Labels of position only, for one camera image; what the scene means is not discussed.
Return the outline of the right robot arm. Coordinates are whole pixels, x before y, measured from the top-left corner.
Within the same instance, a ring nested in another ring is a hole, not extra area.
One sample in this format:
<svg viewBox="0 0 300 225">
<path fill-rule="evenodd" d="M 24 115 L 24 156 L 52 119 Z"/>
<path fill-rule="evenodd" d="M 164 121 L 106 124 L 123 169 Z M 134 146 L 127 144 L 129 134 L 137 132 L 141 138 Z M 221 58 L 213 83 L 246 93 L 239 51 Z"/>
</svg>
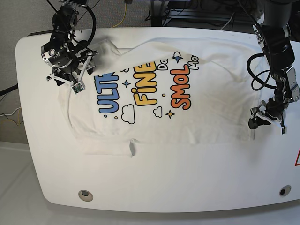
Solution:
<svg viewBox="0 0 300 225">
<path fill-rule="evenodd" d="M 85 8 L 92 18 L 92 31 L 87 40 L 75 39 L 77 7 Z M 96 17 L 87 0 L 62 0 L 60 9 L 54 11 L 50 40 L 41 47 L 43 61 L 52 68 L 46 79 L 53 79 L 58 86 L 67 84 L 78 94 L 85 90 L 84 73 L 92 74 L 95 67 L 93 57 L 98 52 L 90 49 L 89 45 L 96 33 Z"/>
</svg>

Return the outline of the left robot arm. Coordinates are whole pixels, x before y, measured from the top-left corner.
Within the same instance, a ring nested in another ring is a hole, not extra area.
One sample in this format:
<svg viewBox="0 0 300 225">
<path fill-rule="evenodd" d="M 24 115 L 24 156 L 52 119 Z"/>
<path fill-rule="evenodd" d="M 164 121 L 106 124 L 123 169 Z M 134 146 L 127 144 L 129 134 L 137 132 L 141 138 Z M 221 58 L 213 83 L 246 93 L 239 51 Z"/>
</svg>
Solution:
<svg viewBox="0 0 300 225">
<path fill-rule="evenodd" d="M 261 88 L 274 91 L 274 96 L 267 102 L 250 110 L 248 126 L 257 129 L 262 125 L 278 124 L 282 134 L 286 133 L 285 111 L 290 103 L 300 99 L 300 87 L 296 81 L 296 71 L 293 67 L 294 52 L 290 43 L 291 30 L 288 25 L 293 11 L 292 0 L 259 0 L 256 12 L 248 16 L 254 22 L 253 29 L 262 49 L 262 53 L 252 55 L 247 61 L 247 71 L 258 82 Z M 265 57 L 269 69 L 268 79 L 275 80 L 275 85 L 260 79 L 250 68 L 252 60 Z"/>
</svg>

